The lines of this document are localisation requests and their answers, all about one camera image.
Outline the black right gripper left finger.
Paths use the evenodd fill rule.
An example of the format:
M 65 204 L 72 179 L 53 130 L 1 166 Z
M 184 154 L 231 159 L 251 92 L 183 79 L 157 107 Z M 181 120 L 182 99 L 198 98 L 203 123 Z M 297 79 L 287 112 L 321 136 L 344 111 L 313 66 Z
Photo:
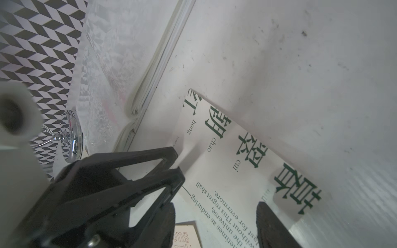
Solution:
M 175 208 L 167 204 L 144 229 L 136 242 L 137 248 L 171 248 L 175 230 Z

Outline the white photo album bicycle cover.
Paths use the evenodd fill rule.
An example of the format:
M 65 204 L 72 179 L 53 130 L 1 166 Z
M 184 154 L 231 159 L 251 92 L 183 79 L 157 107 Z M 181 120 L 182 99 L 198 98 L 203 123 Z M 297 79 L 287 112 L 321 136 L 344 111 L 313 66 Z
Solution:
M 89 1 L 67 108 L 88 154 L 127 151 L 194 1 Z

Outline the white calligraphy card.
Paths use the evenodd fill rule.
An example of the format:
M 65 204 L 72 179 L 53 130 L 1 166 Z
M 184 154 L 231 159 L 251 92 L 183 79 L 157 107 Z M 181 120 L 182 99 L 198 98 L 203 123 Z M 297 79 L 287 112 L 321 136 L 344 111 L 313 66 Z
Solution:
M 291 234 L 324 194 L 313 178 L 192 89 L 170 143 L 179 155 L 175 165 L 185 177 L 181 196 L 217 239 L 218 248 L 259 248 L 259 202 L 265 202 Z

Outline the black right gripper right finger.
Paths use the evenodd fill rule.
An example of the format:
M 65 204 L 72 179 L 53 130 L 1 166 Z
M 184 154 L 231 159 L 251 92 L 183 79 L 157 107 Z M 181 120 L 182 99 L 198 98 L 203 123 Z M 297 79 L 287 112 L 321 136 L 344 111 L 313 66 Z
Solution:
M 301 248 L 265 202 L 256 209 L 257 238 L 260 248 Z

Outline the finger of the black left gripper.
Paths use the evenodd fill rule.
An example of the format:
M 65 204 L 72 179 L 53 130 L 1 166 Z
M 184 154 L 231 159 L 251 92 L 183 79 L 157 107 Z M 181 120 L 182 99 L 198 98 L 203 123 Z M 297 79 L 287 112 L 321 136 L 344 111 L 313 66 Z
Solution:
M 44 192 L 18 228 L 21 248 L 136 248 L 136 242 L 185 181 L 180 169 L 67 198 Z
M 173 147 L 93 154 L 64 167 L 53 185 L 63 186 L 67 198 L 86 196 L 126 183 L 128 180 L 116 170 L 117 168 L 161 160 L 144 176 L 149 177 L 168 170 L 177 158 L 178 154 Z

